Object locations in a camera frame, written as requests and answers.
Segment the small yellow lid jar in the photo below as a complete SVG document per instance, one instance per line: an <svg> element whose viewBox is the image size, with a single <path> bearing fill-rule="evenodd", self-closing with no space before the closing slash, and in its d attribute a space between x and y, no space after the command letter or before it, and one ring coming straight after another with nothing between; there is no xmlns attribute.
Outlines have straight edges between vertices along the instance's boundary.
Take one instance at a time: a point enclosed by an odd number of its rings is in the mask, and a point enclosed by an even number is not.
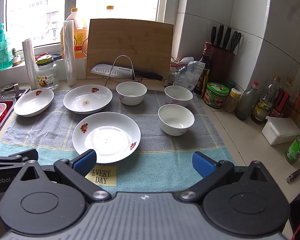
<svg viewBox="0 0 300 240"><path fill-rule="evenodd" d="M224 110L228 113L232 113L236 109L241 95L242 93L239 90L232 88L223 105Z"/></svg>

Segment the left cling film roll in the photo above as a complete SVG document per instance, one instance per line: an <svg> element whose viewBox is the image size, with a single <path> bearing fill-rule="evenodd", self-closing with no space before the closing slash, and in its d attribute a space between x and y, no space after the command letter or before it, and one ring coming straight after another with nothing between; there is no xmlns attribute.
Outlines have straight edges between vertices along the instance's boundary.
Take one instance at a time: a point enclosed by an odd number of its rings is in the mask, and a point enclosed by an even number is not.
<svg viewBox="0 0 300 240"><path fill-rule="evenodd" d="M36 77L36 61L31 39L29 38L23 41L22 46L26 72L29 79L30 87L31 90L35 90L39 87L39 84Z"/></svg>

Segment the white clipped food bag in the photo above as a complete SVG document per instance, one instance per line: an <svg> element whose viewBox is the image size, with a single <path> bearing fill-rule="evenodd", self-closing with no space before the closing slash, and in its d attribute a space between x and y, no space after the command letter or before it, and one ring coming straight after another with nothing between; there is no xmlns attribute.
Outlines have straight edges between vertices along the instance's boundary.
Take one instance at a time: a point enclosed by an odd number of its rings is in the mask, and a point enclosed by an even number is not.
<svg viewBox="0 0 300 240"><path fill-rule="evenodd" d="M183 71L175 73L174 86L181 86L193 91L201 75L202 68L199 61L191 61Z"/></svg>

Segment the glass jar green lid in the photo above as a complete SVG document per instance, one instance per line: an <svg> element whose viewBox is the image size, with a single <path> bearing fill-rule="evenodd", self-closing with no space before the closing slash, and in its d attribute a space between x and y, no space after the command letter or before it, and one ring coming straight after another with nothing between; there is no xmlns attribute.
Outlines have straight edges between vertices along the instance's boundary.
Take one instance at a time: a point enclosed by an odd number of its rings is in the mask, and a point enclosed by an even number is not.
<svg viewBox="0 0 300 240"><path fill-rule="evenodd" d="M36 78L41 88L54 90L58 87L58 66L51 55L37 60Z"/></svg>

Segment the white bowl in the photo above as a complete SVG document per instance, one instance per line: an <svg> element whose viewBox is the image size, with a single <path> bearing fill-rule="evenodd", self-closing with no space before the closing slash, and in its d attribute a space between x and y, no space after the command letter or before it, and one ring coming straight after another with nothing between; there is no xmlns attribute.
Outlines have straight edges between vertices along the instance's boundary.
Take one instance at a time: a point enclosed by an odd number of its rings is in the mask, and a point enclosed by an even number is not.
<svg viewBox="0 0 300 240"><path fill-rule="evenodd" d="M193 94L181 86L168 86L164 90L167 104L175 104L186 107L193 99Z"/></svg>
<svg viewBox="0 0 300 240"><path fill-rule="evenodd" d="M168 135L178 137L185 134L194 124L194 115L186 107L174 104L158 109L159 126Z"/></svg>
<svg viewBox="0 0 300 240"><path fill-rule="evenodd" d="M136 106L143 101L147 87L139 82L127 81L119 83L116 91L122 104Z"/></svg>

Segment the dark red knife block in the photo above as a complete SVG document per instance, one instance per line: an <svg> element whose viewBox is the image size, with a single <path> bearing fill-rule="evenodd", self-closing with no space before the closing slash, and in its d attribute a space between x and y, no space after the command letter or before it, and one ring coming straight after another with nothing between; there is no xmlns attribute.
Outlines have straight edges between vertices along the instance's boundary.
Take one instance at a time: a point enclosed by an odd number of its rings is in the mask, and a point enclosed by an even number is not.
<svg viewBox="0 0 300 240"><path fill-rule="evenodd" d="M234 60L234 50L241 40L241 33L227 27L224 33L224 25L220 24L217 30L216 26L211 31L211 51L209 57L210 71L209 82L216 82L222 85L226 84L226 78Z"/></svg>

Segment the dark soy sauce bottle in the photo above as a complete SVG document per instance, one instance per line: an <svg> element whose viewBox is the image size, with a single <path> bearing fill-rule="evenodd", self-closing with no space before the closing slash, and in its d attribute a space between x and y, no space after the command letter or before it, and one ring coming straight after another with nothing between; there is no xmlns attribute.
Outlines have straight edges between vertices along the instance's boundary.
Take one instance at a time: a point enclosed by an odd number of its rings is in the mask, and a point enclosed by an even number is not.
<svg viewBox="0 0 300 240"><path fill-rule="evenodd" d="M207 75L208 70L210 69L209 57L210 57L211 47L212 47L212 44L210 42L205 42L202 57L199 60L200 67L202 68L202 72L201 72L198 82L194 88L194 92L196 94L200 94L200 95L202 94L204 78Z"/></svg>

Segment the white plastic box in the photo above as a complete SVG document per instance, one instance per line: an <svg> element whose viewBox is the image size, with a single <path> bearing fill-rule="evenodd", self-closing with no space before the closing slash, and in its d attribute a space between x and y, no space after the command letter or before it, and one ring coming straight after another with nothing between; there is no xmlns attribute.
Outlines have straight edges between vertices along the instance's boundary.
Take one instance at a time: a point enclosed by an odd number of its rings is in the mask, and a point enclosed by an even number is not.
<svg viewBox="0 0 300 240"><path fill-rule="evenodd" d="M267 116L266 121L262 134L271 146L291 142L300 134L300 129L291 118Z"/></svg>

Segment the steel santoku knife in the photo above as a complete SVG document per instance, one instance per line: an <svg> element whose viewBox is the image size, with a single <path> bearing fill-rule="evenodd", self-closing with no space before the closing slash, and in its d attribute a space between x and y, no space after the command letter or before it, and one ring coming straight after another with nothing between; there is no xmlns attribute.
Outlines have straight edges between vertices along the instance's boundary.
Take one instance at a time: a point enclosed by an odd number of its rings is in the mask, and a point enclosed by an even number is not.
<svg viewBox="0 0 300 240"><path fill-rule="evenodd" d="M102 75L102 76L108 76L110 68L111 68L111 65L109 65L109 64L97 64L91 69L90 72L91 72L91 74L98 74L98 75ZM123 73L122 73L122 72L119 71L119 69L114 67L113 72L111 74L111 77L132 79L129 69L127 70L127 72L123 71ZM139 76L139 77L142 77L142 78L158 80L158 81L162 81L164 79L161 75L153 73L153 72L146 72L146 71L137 70L137 69L135 69L134 71L135 71L136 76Z"/></svg>

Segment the red white salt bag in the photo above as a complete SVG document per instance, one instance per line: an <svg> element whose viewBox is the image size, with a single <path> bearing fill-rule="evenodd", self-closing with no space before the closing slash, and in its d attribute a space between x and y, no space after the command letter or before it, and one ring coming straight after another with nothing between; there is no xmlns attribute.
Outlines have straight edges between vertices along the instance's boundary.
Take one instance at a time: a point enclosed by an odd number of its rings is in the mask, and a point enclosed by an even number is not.
<svg viewBox="0 0 300 240"><path fill-rule="evenodd" d="M175 80L175 73L179 72L180 68L186 67L191 61L193 61L193 57L184 57L181 60L177 60L176 57L171 58L170 62L170 70L168 80L166 81L166 85L170 86L173 85Z"/></svg>

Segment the green label jar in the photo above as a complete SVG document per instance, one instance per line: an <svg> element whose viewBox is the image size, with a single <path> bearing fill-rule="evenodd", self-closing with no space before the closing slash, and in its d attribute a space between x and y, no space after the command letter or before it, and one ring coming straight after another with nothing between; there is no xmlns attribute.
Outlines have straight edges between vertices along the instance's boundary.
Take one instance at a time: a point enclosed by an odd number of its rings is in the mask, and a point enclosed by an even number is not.
<svg viewBox="0 0 300 240"><path fill-rule="evenodd" d="M298 135L285 152L285 157L290 164L296 163L300 158L300 135Z"/></svg>

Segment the white stained plate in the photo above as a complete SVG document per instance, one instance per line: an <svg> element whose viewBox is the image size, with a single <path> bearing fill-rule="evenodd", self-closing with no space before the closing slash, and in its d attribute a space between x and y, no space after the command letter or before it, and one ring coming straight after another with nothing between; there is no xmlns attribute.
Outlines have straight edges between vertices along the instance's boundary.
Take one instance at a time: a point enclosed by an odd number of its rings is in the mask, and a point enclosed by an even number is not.
<svg viewBox="0 0 300 240"><path fill-rule="evenodd" d="M63 105L76 114L94 114L104 109L112 100L112 91L101 85L83 85L70 90Z"/></svg>

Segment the small potted plant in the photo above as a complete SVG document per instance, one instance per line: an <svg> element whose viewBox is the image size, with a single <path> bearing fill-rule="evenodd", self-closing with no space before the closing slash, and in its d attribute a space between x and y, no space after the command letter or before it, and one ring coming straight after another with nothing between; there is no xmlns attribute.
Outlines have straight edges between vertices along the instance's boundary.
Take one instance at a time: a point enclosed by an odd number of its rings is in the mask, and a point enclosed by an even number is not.
<svg viewBox="0 0 300 240"><path fill-rule="evenodd" d="M13 55L12 66L15 67L15 66L21 64L21 56L17 54L15 48L12 49L12 55Z"/></svg>

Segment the white fruit plate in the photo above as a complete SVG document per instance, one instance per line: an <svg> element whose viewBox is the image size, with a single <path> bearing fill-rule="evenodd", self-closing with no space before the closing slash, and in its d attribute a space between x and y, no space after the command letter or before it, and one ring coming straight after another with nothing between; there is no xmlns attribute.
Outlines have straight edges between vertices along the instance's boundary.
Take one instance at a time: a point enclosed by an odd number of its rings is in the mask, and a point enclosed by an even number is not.
<svg viewBox="0 0 300 240"><path fill-rule="evenodd" d="M141 132L130 117L115 112L101 112L81 120L72 134L78 154L96 152L98 164L111 164L130 156L138 148Z"/></svg>
<svg viewBox="0 0 300 240"><path fill-rule="evenodd" d="M16 115L33 117L45 111L54 98L54 92L50 89L37 89L20 97L14 105Z"/></svg>

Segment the yellow label oil bottle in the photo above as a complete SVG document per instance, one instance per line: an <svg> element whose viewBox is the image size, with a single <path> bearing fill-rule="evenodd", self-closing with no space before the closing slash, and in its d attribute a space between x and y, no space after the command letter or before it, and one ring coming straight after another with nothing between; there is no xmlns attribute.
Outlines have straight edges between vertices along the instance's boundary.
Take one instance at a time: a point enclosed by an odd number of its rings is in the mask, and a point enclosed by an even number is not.
<svg viewBox="0 0 300 240"><path fill-rule="evenodd" d="M277 97L280 89L280 80L281 77L277 74L274 75L272 82L267 87L264 94L260 97L257 104L255 105L252 113L251 119L256 124L261 124L266 119L266 116L269 115L274 99Z"/></svg>

